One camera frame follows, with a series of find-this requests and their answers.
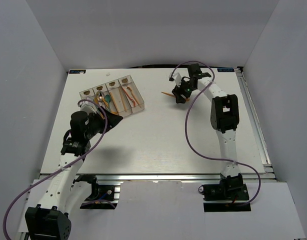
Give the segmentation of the orange plastic spoon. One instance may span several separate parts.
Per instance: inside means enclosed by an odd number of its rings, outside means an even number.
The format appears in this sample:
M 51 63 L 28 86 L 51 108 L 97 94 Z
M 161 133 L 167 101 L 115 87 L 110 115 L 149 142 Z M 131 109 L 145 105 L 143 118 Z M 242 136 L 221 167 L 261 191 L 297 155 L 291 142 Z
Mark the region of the orange plastic spoon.
M 102 101 L 104 102 L 104 104 L 105 104 L 105 106 L 106 106 L 106 108 L 108 109 L 109 112 L 111 112 L 112 114 L 117 114 L 116 111 L 111 111 L 110 104 L 109 104 L 109 102 L 106 100 L 106 97 L 105 97 L 105 96 L 102 97 Z

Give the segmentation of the orange plastic fork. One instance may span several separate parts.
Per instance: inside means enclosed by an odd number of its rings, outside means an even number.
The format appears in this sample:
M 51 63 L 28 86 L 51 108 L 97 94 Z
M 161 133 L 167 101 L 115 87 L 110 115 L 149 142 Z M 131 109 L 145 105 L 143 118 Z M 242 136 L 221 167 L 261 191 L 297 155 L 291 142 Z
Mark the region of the orange plastic fork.
M 135 103 L 136 103 L 136 106 L 133 107 L 133 103 L 127 98 L 130 106 L 132 109 L 143 109 L 144 107 L 142 106 L 142 100 L 141 100 L 141 97 L 139 95 L 139 91 L 137 90 L 137 88 L 132 85 L 132 86 L 126 86 L 125 87 L 125 90 L 127 91 L 127 93 L 134 99 Z
M 127 98 L 132 102 L 133 107 L 135 107 L 135 106 L 136 106 L 135 100 L 127 93 L 127 91 L 125 90 L 125 88 L 122 87 L 122 90 L 123 90 L 124 94 L 127 96 Z
M 175 97 L 173 94 L 171 94 L 171 93 L 163 92 L 163 91 L 161 91 L 161 93 L 164 94 L 164 95 L 167 95 L 167 96 L 169 96 L 169 97 L 176 98 L 176 97 Z

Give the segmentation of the orange plastic chopstick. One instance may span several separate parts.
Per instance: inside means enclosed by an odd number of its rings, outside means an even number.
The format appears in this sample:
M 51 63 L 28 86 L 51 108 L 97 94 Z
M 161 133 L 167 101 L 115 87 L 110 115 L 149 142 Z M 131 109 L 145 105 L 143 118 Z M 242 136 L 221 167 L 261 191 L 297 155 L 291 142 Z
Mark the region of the orange plastic chopstick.
M 123 97 L 123 94 L 122 94 L 122 92 L 121 92 L 121 89 L 119 88 L 118 91 L 119 91 L 119 95 L 120 95 L 120 99 L 121 99 L 121 102 L 122 102 L 124 111 L 126 112 L 126 111 L 127 111 L 127 108 L 126 108 L 126 105 L 125 105 L 125 102 L 124 102 L 124 97 Z
M 115 101 L 115 99 L 114 99 L 114 96 L 113 96 L 113 94 L 112 94 L 112 92 L 111 91 L 109 91 L 109 94 L 110 94 L 110 98 L 111 98 L 111 101 L 113 102 L 113 104 L 114 104 L 114 107 L 115 107 L 115 109 L 116 109 L 116 112 L 118 113 L 118 107 L 117 107 L 117 104 L 116 104 L 116 101 Z

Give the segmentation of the silver metal spoon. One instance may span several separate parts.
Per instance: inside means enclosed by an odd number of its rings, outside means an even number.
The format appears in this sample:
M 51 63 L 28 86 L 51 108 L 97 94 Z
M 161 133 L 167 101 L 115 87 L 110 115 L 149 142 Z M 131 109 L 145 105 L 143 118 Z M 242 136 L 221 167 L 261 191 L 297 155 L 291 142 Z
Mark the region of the silver metal spoon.
M 105 103 L 104 96 L 103 96 L 103 94 L 100 91 L 98 91 L 96 93 L 96 98 L 97 98 L 99 103 Z

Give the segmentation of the teal plastic spoon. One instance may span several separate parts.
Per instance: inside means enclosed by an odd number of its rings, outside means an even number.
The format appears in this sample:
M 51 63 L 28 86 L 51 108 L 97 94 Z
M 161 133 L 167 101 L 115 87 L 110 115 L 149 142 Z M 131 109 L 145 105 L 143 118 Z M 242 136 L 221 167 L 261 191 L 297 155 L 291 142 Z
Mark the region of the teal plastic spoon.
M 111 111 L 111 106 L 110 106 L 111 96 L 107 94 L 105 95 L 104 99 L 105 99 L 108 110 Z

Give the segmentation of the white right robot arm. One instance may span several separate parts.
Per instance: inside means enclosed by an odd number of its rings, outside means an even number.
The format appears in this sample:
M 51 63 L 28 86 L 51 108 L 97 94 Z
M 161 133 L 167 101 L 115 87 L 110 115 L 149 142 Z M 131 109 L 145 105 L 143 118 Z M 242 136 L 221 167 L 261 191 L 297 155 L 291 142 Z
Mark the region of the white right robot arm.
M 241 171 L 237 163 L 236 130 L 240 122 L 238 97 L 227 94 L 215 81 L 215 73 L 202 72 L 196 62 L 187 67 L 188 76 L 181 76 L 173 70 L 169 81 L 175 82 L 171 91 L 177 104 L 186 103 L 193 91 L 198 90 L 211 102 L 210 123 L 215 130 L 220 147 L 220 161 L 223 169 L 220 176 L 225 179 L 237 177 Z

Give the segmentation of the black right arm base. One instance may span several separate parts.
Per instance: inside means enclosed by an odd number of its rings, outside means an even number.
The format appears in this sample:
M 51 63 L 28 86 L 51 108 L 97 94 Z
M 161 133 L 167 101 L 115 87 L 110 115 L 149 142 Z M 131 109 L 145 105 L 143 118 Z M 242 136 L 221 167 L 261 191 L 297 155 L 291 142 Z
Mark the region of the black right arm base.
M 225 192 L 220 184 L 204 184 L 198 188 L 203 196 L 203 210 L 205 213 L 250 212 L 251 204 L 246 184 L 241 189 Z

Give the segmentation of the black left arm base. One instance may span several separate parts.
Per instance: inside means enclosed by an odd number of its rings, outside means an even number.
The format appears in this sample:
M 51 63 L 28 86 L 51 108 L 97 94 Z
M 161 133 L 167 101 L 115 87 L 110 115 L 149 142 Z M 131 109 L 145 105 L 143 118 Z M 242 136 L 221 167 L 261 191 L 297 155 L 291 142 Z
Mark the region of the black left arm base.
M 77 182 L 91 185 L 91 194 L 81 204 L 80 209 L 114 210 L 118 204 L 120 186 L 99 181 L 95 175 L 82 175 Z

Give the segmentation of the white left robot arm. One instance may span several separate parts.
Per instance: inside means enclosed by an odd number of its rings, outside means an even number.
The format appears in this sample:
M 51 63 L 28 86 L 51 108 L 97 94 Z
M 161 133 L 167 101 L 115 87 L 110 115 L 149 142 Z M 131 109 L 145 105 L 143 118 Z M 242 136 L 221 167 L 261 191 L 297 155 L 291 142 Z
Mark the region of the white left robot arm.
M 28 207 L 25 222 L 32 240 L 67 240 L 72 230 L 70 216 L 83 201 L 95 199 L 99 187 L 75 179 L 91 149 L 90 140 L 97 134 L 110 131 L 123 120 L 103 107 L 99 112 L 80 110 L 70 117 L 70 128 L 64 134 L 58 173 L 35 207 Z

